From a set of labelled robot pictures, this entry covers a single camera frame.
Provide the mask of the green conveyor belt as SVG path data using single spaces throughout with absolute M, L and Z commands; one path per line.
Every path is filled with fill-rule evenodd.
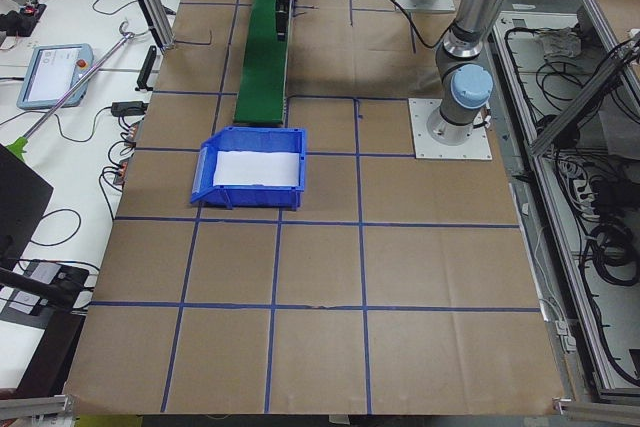
M 287 59 L 288 43 L 276 33 L 276 0 L 253 0 L 235 123 L 283 123 Z

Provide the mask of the left blue plastic bin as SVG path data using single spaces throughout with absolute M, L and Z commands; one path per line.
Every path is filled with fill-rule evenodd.
M 226 127 L 201 144 L 190 202 L 227 209 L 301 206 L 307 132 Z

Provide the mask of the white foam pad left bin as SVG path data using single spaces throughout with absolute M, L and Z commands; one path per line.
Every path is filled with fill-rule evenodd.
M 297 186 L 299 155 L 290 152 L 220 151 L 213 184 Z

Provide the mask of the black power adapter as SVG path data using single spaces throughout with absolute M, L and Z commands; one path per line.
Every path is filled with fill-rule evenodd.
M 140 116 L 146 113 L 148 104 L 143 101 L 117 101 L 110 107 L 114 117 Z

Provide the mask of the teach pendant tablet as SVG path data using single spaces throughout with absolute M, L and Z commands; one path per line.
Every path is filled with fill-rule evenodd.
M 34 50 L 16 106 L 45 109 L 58 100 L 92 67 L 89 44 L 41 46 Z

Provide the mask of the reacher grabber tool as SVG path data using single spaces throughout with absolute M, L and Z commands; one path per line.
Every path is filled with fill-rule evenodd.
M 29 139 L 51 118 L 65 103 L 100 70 L 100 68 L 127 42 L 141 33 L 135 33 L 129 30 L 129 21 L 124 20 L 119 26 L 121 38 L 84 74 L 81 74 L 79 80 L 75 82 L 42 117 L 40 117 L 24 134 L 19 136 L 13 143 L 5 145 L 5 148 L 14 154 L 19 160 L 23 161 L 23 154 L 26 152 L 25 147 Z

